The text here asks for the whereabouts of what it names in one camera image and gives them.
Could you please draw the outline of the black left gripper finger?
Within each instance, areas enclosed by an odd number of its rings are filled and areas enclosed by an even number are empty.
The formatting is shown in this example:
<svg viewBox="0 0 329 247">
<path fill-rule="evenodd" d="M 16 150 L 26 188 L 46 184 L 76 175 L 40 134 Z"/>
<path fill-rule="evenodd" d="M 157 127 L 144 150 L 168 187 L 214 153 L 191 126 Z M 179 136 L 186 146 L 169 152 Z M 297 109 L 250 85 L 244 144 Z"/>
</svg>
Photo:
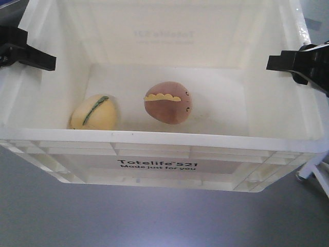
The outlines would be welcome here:
<svg viewBox="0 0 329 247">
<path fill-rule="evenodd" d="M 35 49 L 27 44 L 28 32 L 18 27 L 1 26 L 1 67 L 15 62 L 54 71 L 56 57 Z"/>
</svg>

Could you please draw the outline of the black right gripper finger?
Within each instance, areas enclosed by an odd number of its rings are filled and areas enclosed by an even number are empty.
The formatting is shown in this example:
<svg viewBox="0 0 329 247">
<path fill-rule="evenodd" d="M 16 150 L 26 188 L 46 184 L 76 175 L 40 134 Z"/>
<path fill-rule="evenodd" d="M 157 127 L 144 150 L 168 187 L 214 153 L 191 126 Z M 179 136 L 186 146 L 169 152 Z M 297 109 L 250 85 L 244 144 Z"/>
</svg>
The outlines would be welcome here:
<svg viewBox="0 0 329 247">
<path fill-rule="evenodd" d="M 278 56 L 269 56 L 266 69 L 288 72 L 297 84 L 310 82 L 328 96 L 328 42 L 305 44 L 299 50 L 283 50 Z"/>
</svg>

